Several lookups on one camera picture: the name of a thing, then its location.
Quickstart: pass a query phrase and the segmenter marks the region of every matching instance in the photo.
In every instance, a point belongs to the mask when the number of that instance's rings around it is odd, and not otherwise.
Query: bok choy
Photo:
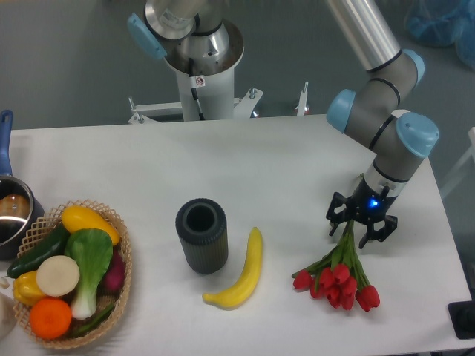
[[[112,258],[111,238],[103,230],[79,230],[70,236],[65,255],[75,260],[79,267],[79,282],[71,311],[75,319],[86,319],[97,308],[97,286]]]

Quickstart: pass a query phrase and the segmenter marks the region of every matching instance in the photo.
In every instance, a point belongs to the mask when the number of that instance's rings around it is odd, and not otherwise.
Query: yellow bell pepper
[[[13,281],[13,296],[27,306],[34,306],[46,297],[36,284],[36,271],[24,273]]]

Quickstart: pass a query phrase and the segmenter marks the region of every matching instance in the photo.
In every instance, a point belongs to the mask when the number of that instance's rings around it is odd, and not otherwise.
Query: green zucchini
[[[71,338],[76,338],[83,336],[90,332],[91,330],[94,330],[102,321],[107,319],[109,314],[114,310],[115,304],[111,303],[108,306],[106,306],[102,311],[100,311],[94,319],[90,321],[90,323],[87,323],[85,325],[80,326],[77,329],[74,329],[68,337]]]
[[[58,224],[38,245],[13,261],[7,270],[8,277],[18,278],[24,273],[36,271],[47,258],[62,254],[70,235],[62,223]]]

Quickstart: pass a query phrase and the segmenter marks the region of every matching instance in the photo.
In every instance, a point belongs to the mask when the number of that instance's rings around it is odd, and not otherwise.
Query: blue joint cap
[[[405,113],[396,121],[396,132],[406,148],[426,158],[439,140],[439,129],[431,119],[418,113]]]
[[[350,119],[351,108],[355,101],[356,93],[345,89],[337,95],[327,111],[327,121],[330,125],[344,134]]]
[[[424,72],[425,72],[424,60],[419,54],[417,54],[413,50],[403,50],[402,52],[407,54],[414,61],[414,64],[416,65],[417,82],[416,82],[416,85],[414,85],[414,87],[416,87],[418,83],[421,81],[422,77],[424,76]]]
[[[151,58],[159,60],[166,56],[163,46],[135,13],[128,18],[127,27],[135,43]]]

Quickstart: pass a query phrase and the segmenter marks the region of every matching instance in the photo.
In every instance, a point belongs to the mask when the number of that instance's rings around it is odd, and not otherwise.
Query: cable
[[[188,75],[189,75],[190,78],[193,77],[193,64],[194,64],[193,58],[188,58]],[[196,88],[191,89],[191,94],[193,96],[194,102],[196,102],[196,106],[197,106],[197,109],[198,109],[198,116],[200,117],[200,121],[204,121],[205,116],[203,114],[203,109],[201,108],[200,100],[198,99],[198,92],[197,92]]]

